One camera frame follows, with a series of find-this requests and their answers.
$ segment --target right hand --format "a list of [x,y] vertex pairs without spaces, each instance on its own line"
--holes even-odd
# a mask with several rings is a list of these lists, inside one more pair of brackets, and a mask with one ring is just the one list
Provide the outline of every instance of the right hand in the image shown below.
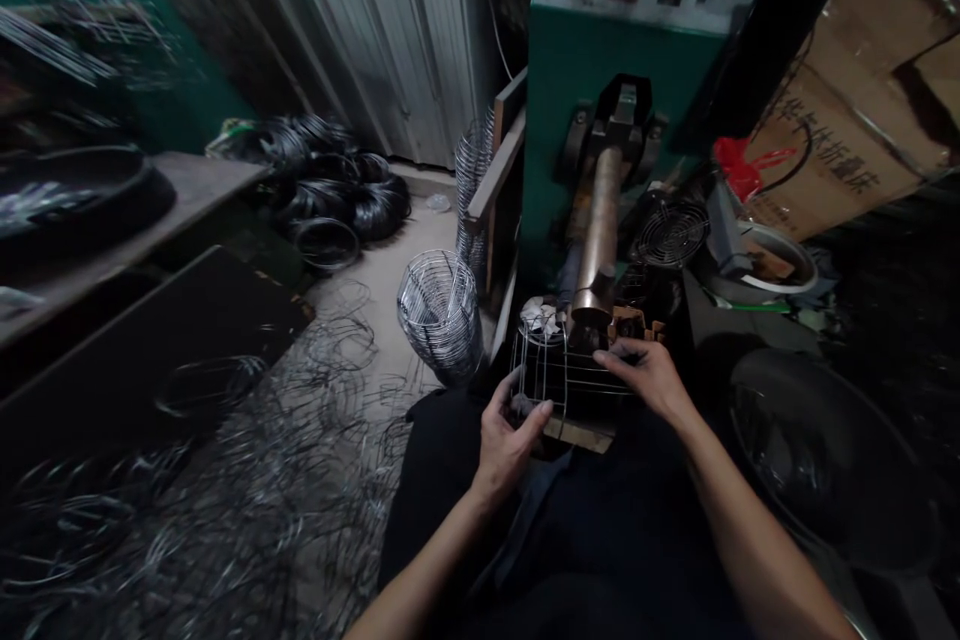
[[[629,355],[640,357],[636,367],[620,359]],[[644,399],[651,410],[670,423],[675,430],[679,431],[699,417],[687,389],[677,375],[670,353],[660,343],[620,338],[610,347],[609,352],[594,352],[593,359],[623,380]]]

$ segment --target corrugated metal wall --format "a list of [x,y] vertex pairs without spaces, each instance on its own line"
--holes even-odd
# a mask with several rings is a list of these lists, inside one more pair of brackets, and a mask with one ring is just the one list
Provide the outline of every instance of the corrugated metal wall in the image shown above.
[[501,84],[486,0],[172,1],[261,113],[333,111],[415,162],[452,168]]

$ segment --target hand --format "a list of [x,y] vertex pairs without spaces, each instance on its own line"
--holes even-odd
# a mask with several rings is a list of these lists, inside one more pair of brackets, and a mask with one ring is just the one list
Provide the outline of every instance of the hand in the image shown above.
[[[638,355],[636,367],[625,363],[620,357]],[[593,353],[597,364],[623,380],[657,415],[677,431],[691,420],[699,417],[697,409],[683,387],[670,353],[658,342],[620,338],[610,352],[597,350]]]
[[510,426],[503,408],[519,377],[517,368],[500,382],[480,420],[480,466],[470,492],[490,509],[500,505],[516,487],[530,459],[530,450],[553,412],[553,403],[547,400],[530,412],[519,430]]

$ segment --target fan grille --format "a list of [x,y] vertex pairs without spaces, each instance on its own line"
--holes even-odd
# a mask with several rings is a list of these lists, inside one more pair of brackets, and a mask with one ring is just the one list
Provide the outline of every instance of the fan grille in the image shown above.
[[708,226],[701,206],[663,203],[637,233],[636,259],[654,267],[682,267],[700,249]]

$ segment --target cooling fan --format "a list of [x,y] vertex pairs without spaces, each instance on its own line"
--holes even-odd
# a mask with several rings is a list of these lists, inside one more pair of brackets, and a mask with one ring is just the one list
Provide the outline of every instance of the cooling fan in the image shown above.
[[649,209],[630,247],[630,260],[678,270],[700,249],[709,232],[706,210],[665,193],[648,193]]

